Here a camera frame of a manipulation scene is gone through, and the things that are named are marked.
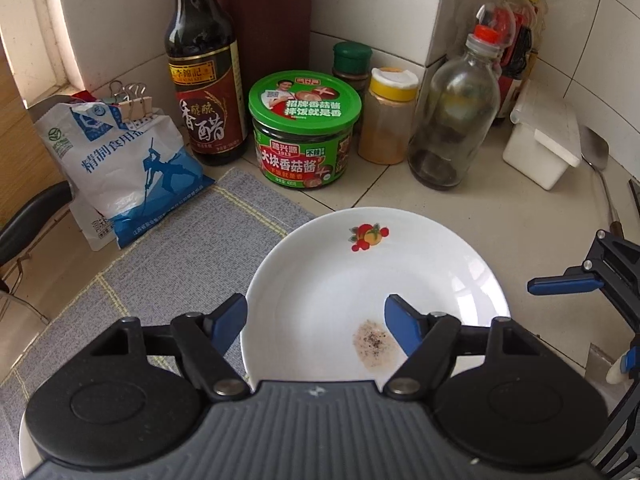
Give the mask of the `yellow lid spice jar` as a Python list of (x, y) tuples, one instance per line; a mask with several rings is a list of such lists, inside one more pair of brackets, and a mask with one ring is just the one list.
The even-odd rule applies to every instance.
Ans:
[(405, 160), (419, 84), (418, 76), (410, 70), (395, 67), (371, 70), (363, 101), (360, 157), (385, 166)]

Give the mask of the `bamboo cutting board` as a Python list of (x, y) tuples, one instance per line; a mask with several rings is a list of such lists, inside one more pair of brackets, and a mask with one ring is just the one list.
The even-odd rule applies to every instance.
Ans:
[(1, 52), (0, 217), (4, 226), (28, 200), (63, 180), (41, 143)]

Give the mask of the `dark red knife block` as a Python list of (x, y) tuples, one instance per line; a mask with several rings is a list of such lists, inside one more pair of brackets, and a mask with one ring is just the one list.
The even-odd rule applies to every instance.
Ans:
[(311, 0), (218, 0), (238, 40), (243, 90), (260, 78), (309, 67)]

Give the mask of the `white plastic lidded box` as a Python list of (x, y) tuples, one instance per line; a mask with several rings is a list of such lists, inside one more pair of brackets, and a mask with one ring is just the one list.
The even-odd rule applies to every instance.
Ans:
[(544, 190), (582, 163), (575, 112), (543, 84), (527, 81), (509, 118), (513, 129), (502, 159)]

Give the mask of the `red label sauce bottle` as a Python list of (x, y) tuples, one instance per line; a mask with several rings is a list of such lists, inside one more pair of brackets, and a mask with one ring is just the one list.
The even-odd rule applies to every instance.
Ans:
[(533, 49), (533, 31), (536, 26), (536, 11), (529, 0), (506, 0), (514, 14), (515, 36), (501, 59), (501, 75), (498, 79), (500, 107), (497, 120), (509, 115), (513, 96), (522, 84), (530, 50)]

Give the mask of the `grey checked table mat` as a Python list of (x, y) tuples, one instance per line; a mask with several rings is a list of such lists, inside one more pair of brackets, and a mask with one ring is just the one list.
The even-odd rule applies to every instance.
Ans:
[(123, 316), (163, 325), (246, 292), (268, 252), (314, 214), (233, 168), (126, 249), (93, 252), (70, 214), (25, 262), (18, 293), (50, 315), (1, 361), (1, 475), (22, 478), (18, 435), (37, 388)]

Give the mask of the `green lid mushroom sauce jar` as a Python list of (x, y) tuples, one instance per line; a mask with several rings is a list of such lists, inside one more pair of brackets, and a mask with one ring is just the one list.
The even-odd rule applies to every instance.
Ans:
[(362, 104), (338, 78), (287, 70), (259, 79), (248, 94), (256, 159), (284, 188), (323, 188), (345, 172)]

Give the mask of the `clear glass bottle red cap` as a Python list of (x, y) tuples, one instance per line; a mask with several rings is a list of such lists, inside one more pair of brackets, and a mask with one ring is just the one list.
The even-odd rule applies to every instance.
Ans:
[(440, 66), (431, 80), (425, 112), (408, 146), (409, 168), (429, 188), (460, 184), (497, 115), (498, 40), (498, 32), (477, 25), (466, 36), (463, 55)]

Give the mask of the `oil bottle gold cap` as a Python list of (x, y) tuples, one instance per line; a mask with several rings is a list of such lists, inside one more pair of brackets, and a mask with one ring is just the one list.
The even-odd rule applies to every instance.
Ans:
[(503, 51), (508, 50), (514, 41), (516, 23), (508, 0), (474, 0), (474, 26), (480, 25), (494, 31), (487, 36)]

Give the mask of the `metal binder clips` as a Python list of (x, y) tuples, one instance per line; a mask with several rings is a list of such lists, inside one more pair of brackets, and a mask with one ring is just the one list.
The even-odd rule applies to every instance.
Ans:
[(113, 103), (119, 108), (125, 122), (135, 122), (153, 114), (152, 96), (146, 94), (143, 82), (123, 84), (120, 80), (112, 80), (108, 85)]

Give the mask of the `dark vinegar bottle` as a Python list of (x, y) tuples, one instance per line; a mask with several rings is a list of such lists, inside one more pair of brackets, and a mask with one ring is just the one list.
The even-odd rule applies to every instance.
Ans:
[(241, 157), (248, 140), (238, 43), (218, 0), (175, 0), (165, 50), (193, 154), (207, 166)]

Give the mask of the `green lid small jar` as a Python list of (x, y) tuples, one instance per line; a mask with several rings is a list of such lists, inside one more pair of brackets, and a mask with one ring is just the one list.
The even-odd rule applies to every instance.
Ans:
[[(341, 41), (333, 46), (332, 74), (358, 93), (361, 115), (364, 111), (364, 94), (369, 87), (371, 58), (372, 49), (360, 42)], [(361, 115), (354, 125), (354, 136), (359, 136), (361, 131)]]

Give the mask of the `blue white salt bag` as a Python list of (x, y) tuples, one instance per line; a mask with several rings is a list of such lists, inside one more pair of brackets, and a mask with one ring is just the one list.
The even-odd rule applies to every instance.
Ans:
[(103, 102), (58, 103), (35, 123), (80, 196), (124, 248), (214, 184), (170, 117), (127, 122)]

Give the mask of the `white plate with pepper stain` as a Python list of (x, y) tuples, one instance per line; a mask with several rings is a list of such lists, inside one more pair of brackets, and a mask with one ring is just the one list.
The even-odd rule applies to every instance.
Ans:
[(383, 387), (406, 355), (384, 321), (399, 295), (487, 330), (509, 309), (461, 237), (390, 208), (327, 214), (288, 234), (242, 294), (224, 358), (250, 386), (211, 401), (181, 370), (170, 323), (121, 318), (32, 395), (36, 479), (498, 479), (427, 408)]

